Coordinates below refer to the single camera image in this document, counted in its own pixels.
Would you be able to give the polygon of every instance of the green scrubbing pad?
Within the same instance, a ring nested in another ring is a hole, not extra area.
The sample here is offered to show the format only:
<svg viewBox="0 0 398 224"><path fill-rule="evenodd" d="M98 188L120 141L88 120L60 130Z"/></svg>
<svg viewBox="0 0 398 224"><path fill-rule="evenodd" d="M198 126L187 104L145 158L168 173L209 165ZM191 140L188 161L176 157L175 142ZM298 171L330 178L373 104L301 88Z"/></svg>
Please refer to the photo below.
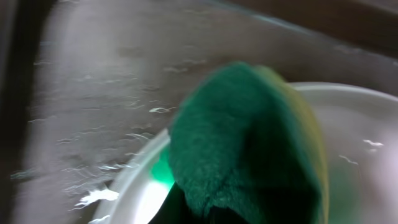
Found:
<svg viewBox="0 0 398 224"><path fill-rule="evenodd" d="M159 161L153 166L151 173L156 181L164 184L168 189L171 189L174 184L174 178L169 163L167 162L169 158L169 147L170 146L166 146L160 153Z"/></svg>
<svg viewBox="0 0 398 224"><path fill-rule="evenodd" d="M235 63L182 105L169 166L194 216L216 207L250 224L327 222L320 133L289 88L271 70Z"/></svg>

